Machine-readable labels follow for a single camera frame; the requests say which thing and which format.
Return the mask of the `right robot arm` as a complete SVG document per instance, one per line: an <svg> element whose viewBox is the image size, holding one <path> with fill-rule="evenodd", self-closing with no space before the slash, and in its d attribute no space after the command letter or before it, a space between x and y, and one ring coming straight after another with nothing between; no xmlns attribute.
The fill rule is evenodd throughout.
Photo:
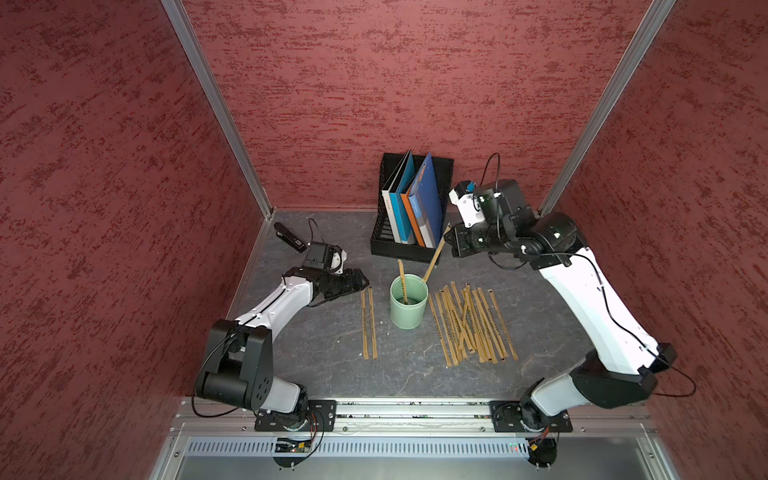
<svg viewBox="0 0 768 480"><path fill-rule="evenodd" d="M530 222L460 224L445 240L457 258L509 253L530 266L560 294L592 342L581 364L539 381L520 399L528 430L545 429L572 407L613 409L646 400L657 388L658 374L672 367L675 349L636 321L569 216L554 212Z"/></svg>

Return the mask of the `paper straw twelfth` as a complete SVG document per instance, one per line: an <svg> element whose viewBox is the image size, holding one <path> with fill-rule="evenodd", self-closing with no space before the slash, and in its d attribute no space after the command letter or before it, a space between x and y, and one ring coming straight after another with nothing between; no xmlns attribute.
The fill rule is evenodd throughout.
<svg viewBox="0 0 768 480"><path fill-rule="evenodd" d="M435 266L436 266L436 264L437 264L437 262L438 262L438 260L440 258L440 255L441 255L442 250L444 249L444 246L445 246L445 243L446 243L445 236L449 233L450 229L451 229L451 224L447 223L446 227L445 227L445 229L444 229L444 231L443 231L443 233L441 235L439 244L438 244L437 248L435 249L435 252L434 252L434 254L433 254L432 258L431 258L429 266L428 266L425 274L422 277L422 281L425 284L428 284L429 279L430 279L430 277L432 275L432 272L433 272L433 270L434 270L434 268L435 268Z"/></svg>

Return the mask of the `green metal cup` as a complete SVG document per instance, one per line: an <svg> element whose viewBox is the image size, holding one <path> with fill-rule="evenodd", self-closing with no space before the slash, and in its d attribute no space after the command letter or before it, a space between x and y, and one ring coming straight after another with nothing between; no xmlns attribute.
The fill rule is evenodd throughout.
<svg viewBox="0 0 768 480"><path fill-rule="evenodd" d="M405 274L405 285L397 277L389 289L390 319L400 329L412 330L418 327L428 303L429 289L421 277Z"/></svg>

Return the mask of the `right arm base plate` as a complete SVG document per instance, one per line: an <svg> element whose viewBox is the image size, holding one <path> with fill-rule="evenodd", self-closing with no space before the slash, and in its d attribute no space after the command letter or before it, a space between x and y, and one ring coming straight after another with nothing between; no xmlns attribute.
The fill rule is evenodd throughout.
<svg viewBox="0 0 768 480"><path fill-rule="evenodd" d="M550 433L572 433L573 425L566 410L555 416L540 412L531 402L490 401L490 419L497 433L523 433L540 435Z"/></svg>

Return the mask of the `paper straw eleventh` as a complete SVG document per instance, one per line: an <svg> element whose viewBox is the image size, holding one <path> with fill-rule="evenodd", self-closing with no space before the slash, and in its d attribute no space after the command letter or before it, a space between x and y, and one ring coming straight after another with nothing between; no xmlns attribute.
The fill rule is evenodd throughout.
<svg viewBox="0 0 768 480"><path fill-rule="evenodd" d="M475 346L471 331L462 310L463 303L459 299L458 288L455 282L451 282L448 287L448 303L454 319L459 349L462 354L467 357L469 354L475 352Z"/></svg>

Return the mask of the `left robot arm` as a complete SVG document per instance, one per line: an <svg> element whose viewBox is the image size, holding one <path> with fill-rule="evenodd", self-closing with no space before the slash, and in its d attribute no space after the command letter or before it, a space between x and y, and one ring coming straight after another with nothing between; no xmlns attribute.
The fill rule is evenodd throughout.
<svg viewBox="0 0 768 480"><path fill-rule="evenodd" d="M217 321L191 399L265 411L287 430L302 428L310 418L308 394L275 375L273 341L302 309L368 288L367 277L358 268L346 268L346 260L341 247L312 243L302 265L285 272L264 300L234 320Z"/></svg>

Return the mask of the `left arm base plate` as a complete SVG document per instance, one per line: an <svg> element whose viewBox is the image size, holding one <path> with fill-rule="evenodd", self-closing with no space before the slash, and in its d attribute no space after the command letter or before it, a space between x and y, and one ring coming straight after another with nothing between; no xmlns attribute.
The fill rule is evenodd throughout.
<svg viewBox="0 0 768 480"><path fill-rule="evenodd" d="M311 399L300 401L291 413L261 409L256 413L254 430L257 432L332 432L336 422L338 402Z"/></svg>

